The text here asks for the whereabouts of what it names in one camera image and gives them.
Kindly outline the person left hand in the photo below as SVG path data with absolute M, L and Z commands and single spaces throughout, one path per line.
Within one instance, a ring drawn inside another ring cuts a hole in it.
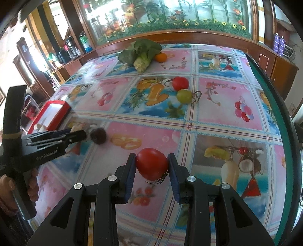
M 32 169 L 30 177 L 28 178 L 27 196 L 32 202 L 38 201 L 38 183 L 37 183 L 38 170 Z M 3 209 L 16 212 L 18 210 L 17 202 L 14 198 L 13 192 L 21 192 L 21 182 L 8 177 L 6 174 L 1 176 L 1 203 Z

